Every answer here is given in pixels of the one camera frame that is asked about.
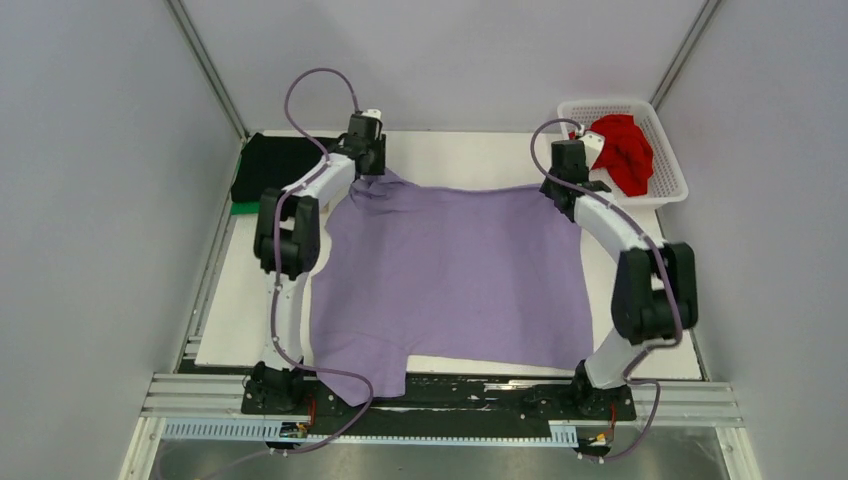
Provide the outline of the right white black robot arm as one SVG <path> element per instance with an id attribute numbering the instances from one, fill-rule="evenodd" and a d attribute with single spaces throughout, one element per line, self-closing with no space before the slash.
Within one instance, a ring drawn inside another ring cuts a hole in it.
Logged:
<path id="1" fill-rule="evenodd" d="M 698 310 L 692 248 L 653 239 L 616 204 L 604 182 L 590 180 L 592 147 L 589 139 L 552 142 L 540 191 L 616 263 L 613 328 L 578 364 L 564 397 L 578 417 L 604 419 L 624 410 L 635 367 L 649 352 L 677 344 L 696 324 Z"/>

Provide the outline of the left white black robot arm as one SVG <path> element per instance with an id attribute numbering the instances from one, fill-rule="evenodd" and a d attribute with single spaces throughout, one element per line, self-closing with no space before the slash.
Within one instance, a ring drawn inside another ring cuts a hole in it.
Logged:
<path id="1" fill-rule="evenodd" d="M 261 195 L 253 252 L 266 274 L 269 329 L 245 384 L 243 413 L 286 415 L 304 405 L 304 294 L 320 256 L 321 211 L 359 176 L 384 174 L 385 149 L 381 111 L 356 111 L 347 131 L 320 148 L 315 167 Z"/>

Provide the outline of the purple t shirt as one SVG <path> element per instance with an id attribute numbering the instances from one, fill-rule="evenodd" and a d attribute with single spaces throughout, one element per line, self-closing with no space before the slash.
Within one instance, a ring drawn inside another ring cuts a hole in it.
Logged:
<path id="1" fill-rule="evenodd" d="M 355 181 L 311 285 L 321 381 L 351 405 L 405 393 L 412 355 L 571 368 L 593 350 L 581 230 L 534 185 Z"/>

